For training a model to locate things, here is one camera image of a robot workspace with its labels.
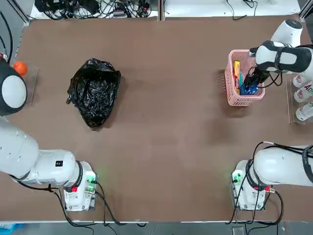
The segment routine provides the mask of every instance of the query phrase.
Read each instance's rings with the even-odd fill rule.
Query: white shelf
[[[242,0],[228,0],[234,8],[235,16],[253,16],[251,9]],[[257,0],[256,16],[277,16],[299,13],[297,0]],[[213,17],[232,16],[231,8],[225,0],[166,0],[166,17]]]

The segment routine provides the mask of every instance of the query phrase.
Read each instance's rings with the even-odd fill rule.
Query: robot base
[[[93,211],[95,209],[97,184],[92,182],[97,181],[97,175],[92,171],[89,163],[80,163],[83,167],[83,178],[79,187],[72,192],[64,190],[66,209],[70,212]]]
[[[242,185],[243,189],[240,191],[240,195],[238,197],[240,186],[246,175],[247,162],[248,162],[247,160],[240,161],[237,164],[234,172],[231,174],[230,192],[233,206],[235,206],[236,201],[238,200],[236,207],[237,210],[253,211],[255,209],[258,191],[250,186],[247,179],[245,179]],[[263,209],[264,200],[265,200],[265,191],[263,190],[259,192],[256,210]]]

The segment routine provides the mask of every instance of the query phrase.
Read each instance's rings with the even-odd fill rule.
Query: blue package
[[[257,87],[257,84],[253,84],[250,87],[246,88],[245,84],[243,84],[240,87],[240,95],[254,95],[259,88]]]

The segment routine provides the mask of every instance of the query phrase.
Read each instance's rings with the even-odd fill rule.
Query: orange ball
[[[16,72],[18,72],[21,76],[27,74],[27,65],[22,61],[17,61],[14,63],[13,68]]]

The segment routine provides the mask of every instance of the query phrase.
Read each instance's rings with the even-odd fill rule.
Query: black plastic bag
[[[89,127],[99,127],[110,116],[120,80],[121,73],[109,62],[91,58],[70,80],[67,104],[79,109]]]

